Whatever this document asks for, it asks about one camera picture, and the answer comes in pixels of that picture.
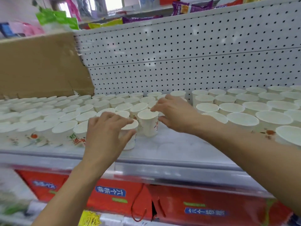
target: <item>person's right arm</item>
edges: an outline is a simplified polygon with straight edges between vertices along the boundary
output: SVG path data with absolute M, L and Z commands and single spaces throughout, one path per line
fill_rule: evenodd
M 151 111 L 164 113 L 159 121 L 169 128 L 198 136 L 215 146 L 284 205 L 301 215 L 300 150 L 201 115 L 183 99 L 171 95 L 161 98 Z

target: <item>purple package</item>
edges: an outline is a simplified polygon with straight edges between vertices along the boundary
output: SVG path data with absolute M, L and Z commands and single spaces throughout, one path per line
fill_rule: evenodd
M 137 17 L 131 17 L 131 18 L 126 18 L 126 17 L 122 17 L 122 22 L 124 24 L 126 23 L 132 23 L 132 22 L 137 22 L 137 21 L 144 21 L 144 20 L 152 20 L 152 19 L 157 19 L 157 18 L 161 18 L 163 17 L 163 15 L 161 16 L 149 16 L 149 17 L 142 17 L 142 18 L 137 18 Z
M 205 6 L 197 6 L 196 4 L 184 3 L 180 1 L 174 1 L 172 3 L 173 13 L 172 16 L 186 14 L 186 13 L 194 13 L 200 12 L 204 10 L 210 10 L 213 6 L 213 0 L 209 1 Z

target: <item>person's left hand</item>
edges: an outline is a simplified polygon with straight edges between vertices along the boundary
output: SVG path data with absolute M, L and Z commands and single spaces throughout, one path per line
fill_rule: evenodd
M 91 118 L 88 123 L 86 148 L 82 164 L 93 171 L 98 171 L 99 177 L 119 157 L 127 142 L 136 131 L 130 130 L 125 136 L 119 138 L 120 130 L 127 124 L 133 123 L 110 112 L 104 112 L 100 117 Z

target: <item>brown cardboard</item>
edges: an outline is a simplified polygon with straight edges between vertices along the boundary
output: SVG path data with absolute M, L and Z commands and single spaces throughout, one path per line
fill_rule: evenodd
M 93 95 L 72 32 L 0 42 L 0 94 L 9 98 Z

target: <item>blue label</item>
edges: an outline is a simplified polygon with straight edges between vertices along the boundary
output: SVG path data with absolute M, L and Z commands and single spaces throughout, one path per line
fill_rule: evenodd
M 32 182 L 35 186 L 41 186 L 41 187 L 46 187 L 48 189 L 56 189 L 56 186 L 52 183 L 48 183 L 48 182 L 43 182 L 43 181 L 33 181 Z
M 213 210 L 213 209 L 195 209 L 186 207 L 186 214 L 200 214 L 200 215 L 211 215 L 211 216 L 226 216 L 226 212 L 224 210 Z
M 102 194 L 109 194 L 109 195 L 118 196 L 118 197 L 126 196 L 126 191 L 124 189 L 96 186 L 95 190 L 96 190 L 96 192 L 102 193 Z

